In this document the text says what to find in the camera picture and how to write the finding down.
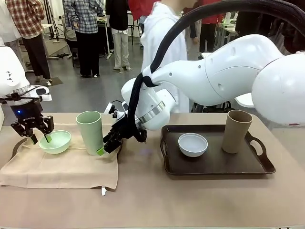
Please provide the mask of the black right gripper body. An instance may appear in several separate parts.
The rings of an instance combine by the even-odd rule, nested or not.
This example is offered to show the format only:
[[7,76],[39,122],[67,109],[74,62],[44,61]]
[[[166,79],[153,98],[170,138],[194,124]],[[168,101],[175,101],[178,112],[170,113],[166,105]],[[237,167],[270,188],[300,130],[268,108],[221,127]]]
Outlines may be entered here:
[[124,116],[112,125],[114,131],[114,139],[121,141],[122,139],[129,139],[133,137],[132,128],[128,124],[128,118]]

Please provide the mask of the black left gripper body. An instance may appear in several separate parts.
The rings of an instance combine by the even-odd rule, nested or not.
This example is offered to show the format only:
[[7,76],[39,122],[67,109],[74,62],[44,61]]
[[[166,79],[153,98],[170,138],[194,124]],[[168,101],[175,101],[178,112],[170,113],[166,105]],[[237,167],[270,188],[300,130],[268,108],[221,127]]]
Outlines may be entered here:
[[39,128],[43,126],[43,111],[39,101],[30,101],[22,105],[11,106],[13,113],[15,114],[17,121],[11,124],[14,129],[29,130],[31,128]]

